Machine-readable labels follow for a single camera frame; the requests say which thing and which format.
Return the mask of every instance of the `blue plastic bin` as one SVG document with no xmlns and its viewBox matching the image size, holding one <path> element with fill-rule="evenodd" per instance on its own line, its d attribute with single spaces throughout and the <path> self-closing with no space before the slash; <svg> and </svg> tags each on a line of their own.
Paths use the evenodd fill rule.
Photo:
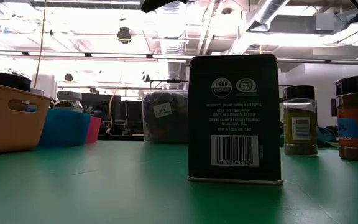
<svg viewBox="0 0 358 224">
<path fill-rule="evenodd" d="M 49 109 L 38 147 L 84 145 L 90 120 L 90 114 Z"/>
</svg>

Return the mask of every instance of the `usda organic logo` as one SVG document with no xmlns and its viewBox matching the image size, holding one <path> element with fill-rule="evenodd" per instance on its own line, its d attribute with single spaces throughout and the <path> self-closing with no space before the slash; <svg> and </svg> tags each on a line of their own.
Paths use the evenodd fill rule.
<svg viewBox="0 0 358 224">
<path fill-rule="evenodd" d="M 227 78 L 217 78 L 212 82 L 211 90 L 219 98 L 227 97 L 232 90 L 231 82 Z"/>
</svg>

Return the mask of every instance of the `green table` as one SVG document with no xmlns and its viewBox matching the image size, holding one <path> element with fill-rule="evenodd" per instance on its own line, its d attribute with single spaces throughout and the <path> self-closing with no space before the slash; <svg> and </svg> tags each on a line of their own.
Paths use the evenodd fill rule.
<svg viewBox="0 0 358 224">
<path fill-rule="evenodd" d="M 0 223 L 358 223 L 358 162 L 282 154 L 283 186 L 187 181 L 187 147 L 0 155 Z"/>
</svg>

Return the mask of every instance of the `white tag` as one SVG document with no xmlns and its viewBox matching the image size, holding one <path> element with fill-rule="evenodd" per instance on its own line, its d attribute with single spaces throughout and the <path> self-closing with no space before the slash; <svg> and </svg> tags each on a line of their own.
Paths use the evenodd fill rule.
<svg viewBox="0 0 358 224">
<path fill-rule="evenodd" d="M 310 141 L 309 117 L 292 118 L 292 139 Z"/>
<path fill-rule="evenodd" d="M 172 114 L 171 104 L 163 103 L 153 107 L 156 118 L 162 118 Z"/>
</svg>

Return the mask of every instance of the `pink container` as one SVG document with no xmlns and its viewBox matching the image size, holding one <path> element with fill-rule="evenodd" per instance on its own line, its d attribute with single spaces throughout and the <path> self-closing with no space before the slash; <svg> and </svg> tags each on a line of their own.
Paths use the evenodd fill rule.
<svg viewBox="0 0 358 224">
<path fill-rule="evenodd" d="M 101 118 L 91 117 L 91 122 L 88 128 L 88 134 L 86 135 L 86 143 L 95 143 L 98 140 Z"/>
</svg>

